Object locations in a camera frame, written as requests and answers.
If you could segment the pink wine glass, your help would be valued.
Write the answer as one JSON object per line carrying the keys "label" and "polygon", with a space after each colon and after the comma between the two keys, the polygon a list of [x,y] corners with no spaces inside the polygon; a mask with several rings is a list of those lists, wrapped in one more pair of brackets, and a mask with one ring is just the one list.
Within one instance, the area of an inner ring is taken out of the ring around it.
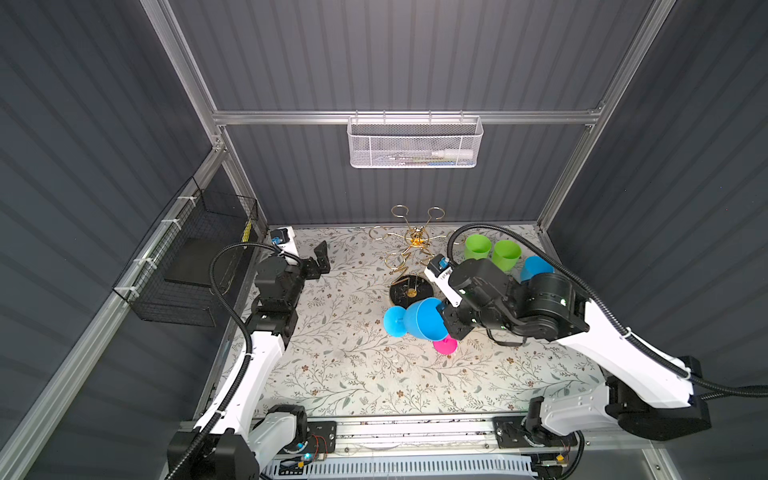
{"label": "pink wine glass", "polygon": [[448,356],[456,352],[458,348],[458,341],[450,336],[446,336],[442,340],[434,341],[432,345],[440,355]]}

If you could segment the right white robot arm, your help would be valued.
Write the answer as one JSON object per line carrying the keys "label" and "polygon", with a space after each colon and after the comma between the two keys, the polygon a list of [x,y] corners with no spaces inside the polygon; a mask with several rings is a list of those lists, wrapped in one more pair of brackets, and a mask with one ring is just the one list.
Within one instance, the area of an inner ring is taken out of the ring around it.
{"label": "right white robot arm", "polygon": [[606,380],[585,392],[533,397],[523,422],[533,444],[613,426],[655,441],[710,429],[708,405],[696,399],[691,382],[698,361],[663,354],[683,373],[665,368],[652,358],[656,348],[619,332],[596,299],[565,275],[519,282],[488,259],[455,264],[442,255],[429,261],[425,275],[445,296],[437,310],[451,337],[461,340],[474,328],[506,330],[567,347],[607,371]]}

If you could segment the green wine glass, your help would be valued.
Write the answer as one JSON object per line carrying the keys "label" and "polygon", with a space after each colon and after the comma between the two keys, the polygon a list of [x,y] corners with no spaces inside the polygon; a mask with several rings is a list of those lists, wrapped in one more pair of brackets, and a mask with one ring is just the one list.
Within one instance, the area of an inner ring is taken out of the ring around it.
{"label": "green wine glass", "polygon": [[490,238],[482,234],[472,234],[465,240],[464,258],[465,259],[486,259],[492,252],[493,242]]}
{"label": "green wine glass", "polygon": [[511,240],[499,240],[494,244],[491,260],[505,274],[510,273],[522,255],[521,246]]}

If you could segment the blue wine glass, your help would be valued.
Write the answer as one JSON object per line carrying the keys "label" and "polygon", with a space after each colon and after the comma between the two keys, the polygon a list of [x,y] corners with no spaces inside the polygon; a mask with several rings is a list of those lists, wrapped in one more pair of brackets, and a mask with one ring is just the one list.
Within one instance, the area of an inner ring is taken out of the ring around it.
{"label": "blue wine glass", "polygon": [[449,333],[438,311],[441,306],[442,301],[435,297],[415,302],[408,308],[393,306],[385,312],[384,329],[395,338],[411,335],[431,342],[442,341]]}
{"label": "blue wine glass", "polygon": [[520,273],[520,281],[525,282],[531,280],[533,277],[539,274],[554,273],[555,269],[546,260],[539,256],[528,257],[522,267]]}

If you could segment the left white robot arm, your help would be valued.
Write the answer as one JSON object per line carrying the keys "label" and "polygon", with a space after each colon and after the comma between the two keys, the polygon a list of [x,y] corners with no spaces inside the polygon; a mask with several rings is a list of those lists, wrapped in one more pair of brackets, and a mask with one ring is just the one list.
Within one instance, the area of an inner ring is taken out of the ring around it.
{"label": "left white robot arm", "polygon": [[255,410],[268,377],[285,353],[298,322],[296,307],[306,281],[331,270],[328,245],[301,258],[271,242],[254,279],[258,291],[247,319],[213,291],[244,338],[244,345],[210,407],[188,430],[178,431],[167,450],[169,479],[265,479],[266,467],[287,446],[306,443],[307,414],[298,405],[271,408],[259,423]]}

